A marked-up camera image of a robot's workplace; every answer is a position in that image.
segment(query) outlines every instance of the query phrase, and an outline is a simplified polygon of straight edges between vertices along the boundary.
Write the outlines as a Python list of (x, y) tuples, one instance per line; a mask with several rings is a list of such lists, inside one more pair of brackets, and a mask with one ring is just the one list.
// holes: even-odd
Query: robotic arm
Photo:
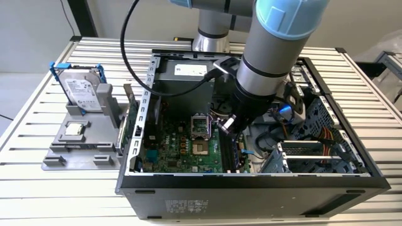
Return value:
[[(222, 3), (227, 2), (170, 1), (190, 8), (199, 7), (215, 11), (222, 11)], [(253, 1), (245, 0), (229, 2), (234, 3), (233, 9), (237, 9), (234, 12), (246, 12), (243, 16), (247, 15), (250, 5), (254, 13), (237, 72), (233, 114), (222, 124), (227, 134), (245, 130), (255, 118), (267, 112), (278, 86), (289, 75), (308, 39), (320, 25), (329, 0), (257, 0), (254, 4), (250, 4)]]

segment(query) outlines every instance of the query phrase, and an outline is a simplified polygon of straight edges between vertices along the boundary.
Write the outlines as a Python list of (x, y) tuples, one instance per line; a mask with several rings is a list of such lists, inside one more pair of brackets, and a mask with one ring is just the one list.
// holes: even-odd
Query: aluminum workbench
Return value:
[[(151, 49), (190, 50), (186, 41), (127, 41), (127, 56), (146, 77)], [(231, 52), (242, 53), (243, 44)], [(118, 171), (43, 171), (42, 161), (66, 115), (67, 98), (48, 73), (0, 139), (0, 225), (402, 225), (402, 116), (348, 54), (334, 48), (305, 48), (358, 136), (388, 177), (392, 190), (342, 214), (325, 218), (141, 221), (125, 197), (115, 195)], [(127, 102), (125, 83), (134, 81), (121, 56), (119, 41), (71, 41), (58, 62), (102, 63), (114, 96)]]
[(384, 63), (394, 75), (402, 80), (402, 54), (384, 51), (377, 59), (376, 63)]

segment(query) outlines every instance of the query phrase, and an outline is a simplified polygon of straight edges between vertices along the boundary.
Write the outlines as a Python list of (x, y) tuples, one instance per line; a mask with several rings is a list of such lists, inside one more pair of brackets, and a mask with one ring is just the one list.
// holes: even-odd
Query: black wire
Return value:
[(263, 166), (265, 166), (266, 160), (267, 160), (267, 158), (262, 161), (261, 168), (259, 168), (259, 173), (262, 173), (262, 171), (263, 171)]
[(8, 120), (11, 120), (11, 121), (14, 121), (14, 119), (12, 119), (12, 118), (10, 118), (10, 117), (4, 116), (3, 114), (0, 114), (0, 117), (3, 117), (4, 119), (8, 119)]
[(398, 96), (396, 97), (396, 99), (394, 99), (394, 104), (397, 103), (400, 97), (401, 97), (401, 94), (398, 94)]
[(265, 148), (265, 147), (261, 147), (261, 146), (259, 146), (259, 140), (261, 140), (265, 136), (267, 136), (269, 134), (271, 134), (271, 131), (270, 131), (270, 130), (262, 132), (262, 134), (258, 135), (257, 138), (255, 138), (255, 140), (254, 140), (254, 145), (255, 145), (255, 147), (257, 147), (261, 151), (263, 151), (263, 152), (271, 152), (271, 151), (274, 150), (273, 147), (271, 147), (271, 148)]
[(255, 158), (265, 160), (265, 158), (262, 158), (262, 157), (258, 157), (255, 154), (251, 154), (251, 155), (254, 155), (254, 156), (255, 156)]
[(70, 20), (68, 20), (67, 14), (66, 14), (66, 9), (64, 9), (63, 0), (60, 0), (60, 2), (62, 2), (62, 8), (63, 8), (64, 16), (66, 16), (66, 19), (67, 19), (68, 25), (70, 25), (70, 27), (71, 27), (71, 30), (72, 30), (72, 32), (74, 32), (74, 27), (71, 26), (71, 23), (70, 23)]
[(157, 96), (162, 96), (162, 97), (177, 97), (177, 96), (182, 96), (187, 93), (190, 93), (191, 91), (194, 91), (203, 83), (207, 82), (207, 79), (202, 79), (197, 84), (195, 86), (185, 91), (185, 92), (181, 92), (181, 93), (175, 93), (175, 94), (171, 94), (171, 93), (161, 93), (155, 90), (153, 90), (145, 83), (143, 81), (139, 79), (137, 73), (134, 72), (133, 68), (131, 68), (131, 65), (130, 65), (130, 62), (129, 62), (129, 59), (127, 59), (127, 55), (126, 55), (126, 47), (125, 47), (125, 36), (126, 36), (126, 29), (127, 29), (127, 24), (129, 24), (129, 21), (130, 21), (130, 17), (131, 17), (131, 14), (133, 14), (133, 11), (138, 5), (138, 2), (139, 0), (134, 0), (133, 1), (133, 4), (131, 4), (131, 7), (130, 7), (130, 10), (129, 10), (129, 13), (127, 13), (127, 16), (126, 16), (126, 19), (125, 19), (125, 23), (123, 23), (123, 28), (122, 28), (122, 33), (121, 33), (121, 49), (122, 49), (122, 57), (123, 57), (123, 60), (125, 60), (125, 64), (126, 64), (126, 67), (134, 77), (134, 79), (138, 81), (138, 83), (141, 84), (141, 86), (147, 90), (150, 91), (150, 93), (153, 93), (154, 95)]
[[(271, 129), (271, 133), (270, 133), (270, 138), (277, 142), (277, 143), (279, 143), (279, 142), (282, 142), (285, 139), (282, 139), (281, 137), (278, 137), (275, 134), (273, 134), (273, 132), (274, 132), (274, 130), (275, 129), (278, 129), (279, 128), (279, 126), (278, 127), (274, 127), (273, 129)], [(265, 137), (265, 142), (266, 142), (266, 144), (269, 145), (269, 146), (273, 146), (273, 145), (270, 145), (269, 144), (269, 141), (266, 140), (267, 139), (267, 136)]]

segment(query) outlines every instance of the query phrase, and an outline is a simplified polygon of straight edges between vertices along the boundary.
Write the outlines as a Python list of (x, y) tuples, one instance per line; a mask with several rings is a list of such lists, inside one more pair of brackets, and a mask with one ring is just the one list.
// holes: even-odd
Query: white label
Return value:
[(80, 79), (66, 79), (66, 83), (76, 105), (86, 111), (101, 111), (102, 108), (91, 82)]
[(175, 75), (205, 76), (207, 65), (177, 65)]
[(169, 213), (205, 213), (210, 200), (166, 200)]

